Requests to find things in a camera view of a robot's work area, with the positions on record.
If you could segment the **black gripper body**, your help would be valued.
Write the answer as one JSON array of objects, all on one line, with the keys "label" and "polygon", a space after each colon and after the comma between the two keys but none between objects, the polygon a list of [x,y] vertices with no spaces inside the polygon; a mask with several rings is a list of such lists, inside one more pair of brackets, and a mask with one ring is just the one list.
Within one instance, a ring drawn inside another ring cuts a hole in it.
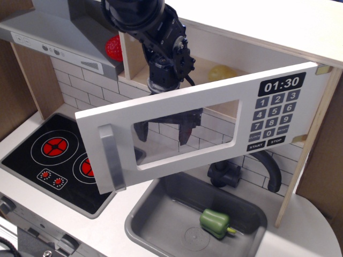
[{"label": "black gripper body", "polygon": [[166,124],[178,124],[190,127],[196,127],[201,125],[203,109],[193,109],[177,114],[163,116],[155,119],[150,119],[153,123],[166,123]]}]

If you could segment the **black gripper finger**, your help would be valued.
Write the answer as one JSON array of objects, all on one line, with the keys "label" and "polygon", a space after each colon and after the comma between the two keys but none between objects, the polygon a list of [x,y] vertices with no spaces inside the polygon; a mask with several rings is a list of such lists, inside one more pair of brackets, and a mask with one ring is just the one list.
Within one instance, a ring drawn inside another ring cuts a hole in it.
[{"label": "black gripper finger", "polygon": [[187,144],[193,129],[192,123],[184,123],[179,125],[178,140],[181,146]]},{"label": "black gripper finger", "polygon": [[133,127],[135,129],[135,132],[139,140],[142,142],[146,142],[147,136],[148,136],[148,122],[143,121],[143,122],[134,123]]}]

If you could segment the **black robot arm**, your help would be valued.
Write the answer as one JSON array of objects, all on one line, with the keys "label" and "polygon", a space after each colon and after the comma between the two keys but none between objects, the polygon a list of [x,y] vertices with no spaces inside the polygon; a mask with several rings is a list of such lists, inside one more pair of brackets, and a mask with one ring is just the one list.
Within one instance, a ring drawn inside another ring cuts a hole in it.
[{"label": "black robot arm", "polygon": [[101,1],[103,15],[122,33],[138,40],[149,67],[147,86],[152,94],[177,90],[183,81],[194,85],[195,69],[186,27],[164,1]]}]

